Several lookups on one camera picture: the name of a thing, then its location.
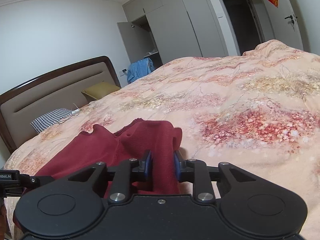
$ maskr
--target black door lever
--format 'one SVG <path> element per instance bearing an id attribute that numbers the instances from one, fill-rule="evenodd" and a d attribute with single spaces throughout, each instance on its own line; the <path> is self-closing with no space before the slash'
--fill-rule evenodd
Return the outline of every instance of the black door lever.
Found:
<path id="1" fill-rule="evenodd" d="M 290 16 L 286 17 L 285 19 L 289 19 L 289 18 L 291 19 L 292 24 L 294 24 L 293 16 L 290 15 Z"/>

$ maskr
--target houndstooth pillow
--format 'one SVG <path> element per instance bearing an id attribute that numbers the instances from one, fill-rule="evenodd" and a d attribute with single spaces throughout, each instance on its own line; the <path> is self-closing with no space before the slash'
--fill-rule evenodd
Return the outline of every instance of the houndstooth pillow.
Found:
<path id="1" fill-rule="evenodd" d="M 30 124 L 39 134 L 43 130 L 47 129 L 49 126 L 59 122 L 62 118 L 65 118 L 71 114 L 72 114 L 71 110 L 68 110 L 65 108 L 59 108 L 51 112 L 48 112 L 44 115 L 41 115 L 37 119 L 33 120 Z"/>

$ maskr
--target gray wardrobe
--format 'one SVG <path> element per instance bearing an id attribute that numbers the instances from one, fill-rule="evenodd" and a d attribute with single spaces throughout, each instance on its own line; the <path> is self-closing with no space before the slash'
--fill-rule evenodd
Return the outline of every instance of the gray wardrobe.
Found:
<path id="1" fill-rule="evenodd" d="M 124 11 L 128 23 L 118 26 L 131 62 L 152 48 L 163 64 L 180 57 L 226 56 L 207 0 L 132 0 Z"/>

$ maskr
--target blue fabric cover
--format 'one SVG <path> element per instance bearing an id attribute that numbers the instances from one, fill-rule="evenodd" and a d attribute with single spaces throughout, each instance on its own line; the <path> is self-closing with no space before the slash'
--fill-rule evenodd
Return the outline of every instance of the blue fabric cover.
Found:
<path id="1" fill-rule="evenodd" d="M 128 83 L 136 81 L 138 78 L 142 78 L 155 70 L 153 62 L 150 58 L 144 58 L 135 63 L 132 63 L 128 69 L 127 80 Z"/>

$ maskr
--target yellow pillow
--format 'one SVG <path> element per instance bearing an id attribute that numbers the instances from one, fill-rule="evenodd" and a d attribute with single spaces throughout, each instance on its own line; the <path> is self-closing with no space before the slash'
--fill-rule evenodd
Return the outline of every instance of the yellow pillow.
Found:
<path id="1" fill-rule="evenodd" d="M 99 100 L 108 94 L 118 91 L 119 89 L 120 87 L 102 81 L 98 84 L 86 88 L 85 90 L 81 91 L 81 93 L 85 96 L 88 102 L 91 102 L 94 100 Z"/>

